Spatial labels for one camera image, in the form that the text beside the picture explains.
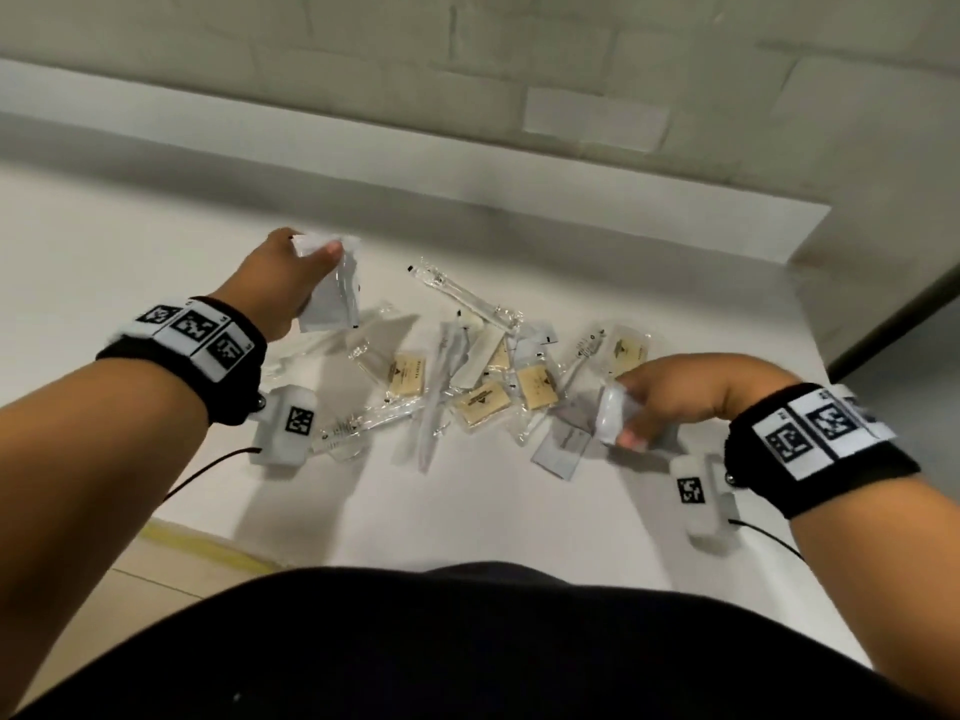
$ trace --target black wristband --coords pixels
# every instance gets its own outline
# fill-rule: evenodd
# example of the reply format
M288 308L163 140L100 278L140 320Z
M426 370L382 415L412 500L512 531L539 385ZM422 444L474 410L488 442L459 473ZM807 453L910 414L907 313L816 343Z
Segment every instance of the black wristband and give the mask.
M724 460L738 486L793 519L870 483L919 472L891 436L854 400L817 384L796 384L730 423Z
M219 311L222 314L221 322L211 323L210 318L191 313L190 302L204 303ZM155 317L150 320L150 314L157 313L159 309L163 309L160 312L163 319ZM196 341L194 358L158 342L154 336L131 336L121 332L120 338L97 354L97 360L120 358L154 362L178 376L197 393L206 406L209 423L242 424L259 407L260 367L267 352L267 341L246 315L227 303L205 295L191 298L182 307L157 306L138 317L136 323L156 325L157 333L167 327L186 333L186 325L178 328L177 324L184 324L191 318L194 323L199 320L200 326L211 326L209 333L199 328L195 331L198 335L190 336ZM238 328L246 338L242 338L233 328ZM199 367L196 354L212 368L205 371Z

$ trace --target white table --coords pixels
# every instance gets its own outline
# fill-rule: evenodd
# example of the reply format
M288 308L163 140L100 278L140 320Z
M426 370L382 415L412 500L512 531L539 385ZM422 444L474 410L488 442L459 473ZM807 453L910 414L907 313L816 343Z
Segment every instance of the white table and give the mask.
M291 220L330 229L316 217L9 160L0 161L0 209L0 401L87 362L117 324L154 299L209 292L269 229ZM625 319L659 334L660 353L743 351L826 378L776 265L491 210L464 216L469 241L458 239L456 222L437 235L431 220L434 234L423 238L411 235L410 219L400 234L389 221L354 228L365 238L363 302L388 299L422 323L448 318L451 303L406 273L426 256L488 299L552 321L561 340L597 318ZM320 370L322 398L348 391L343 369L353 367L339 363ZM250 423L214 427L186 472L248 446L253 431ZM232 459L156 516L291 566L422 570L497 560L580 584L702 593L866 662L810 569L781 546L746 529L726 555L692 545L676 488L663 475L614 464L594 444L565 483L529 461L534 445L521 449L501 430L451 428L422 476L391 465L399 435L378 435L363 459L310 459L292 478L267 479L245 458ZM719 453L725 433L709 423L681 436L691 450ZM762 499L740 492L737 502L744 520L788 537L786 521Z

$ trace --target wrapped soap bar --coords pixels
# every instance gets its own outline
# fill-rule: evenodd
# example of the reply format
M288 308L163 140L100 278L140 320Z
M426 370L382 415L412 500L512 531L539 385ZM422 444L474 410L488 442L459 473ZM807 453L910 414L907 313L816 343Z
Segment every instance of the wrapped soap bar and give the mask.
M360 326L360 308L357 298L360 282L357 279L356 253L360 238L351 235L331 237L313 232L297 232L293 238L296 254L300 257L316 253L331 240L340 240L343 255L333 272L319 281L306 307L299 315L300 331L340 331Z

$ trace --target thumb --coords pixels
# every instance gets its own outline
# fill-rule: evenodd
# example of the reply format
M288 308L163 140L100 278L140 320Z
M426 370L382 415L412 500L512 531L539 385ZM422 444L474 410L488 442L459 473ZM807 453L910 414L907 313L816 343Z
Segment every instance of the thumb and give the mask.
M645 449L666 429L667 420L644 407L627 422L616 438L618 447Z
M344 244L342 241L331 240L316 252L311 252L302 258L301 265L311 285L316 285L329 276L343 256Z

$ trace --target forearm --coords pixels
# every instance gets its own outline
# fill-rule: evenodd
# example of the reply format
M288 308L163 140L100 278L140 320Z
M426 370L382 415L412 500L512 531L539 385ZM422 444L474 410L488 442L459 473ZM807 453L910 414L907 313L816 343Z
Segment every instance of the forearm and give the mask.
M196 393L146 361L94 362L0 409L0 712L207 428Z
M960 507L901 478L834 498L791 528L876 669L960 713Z

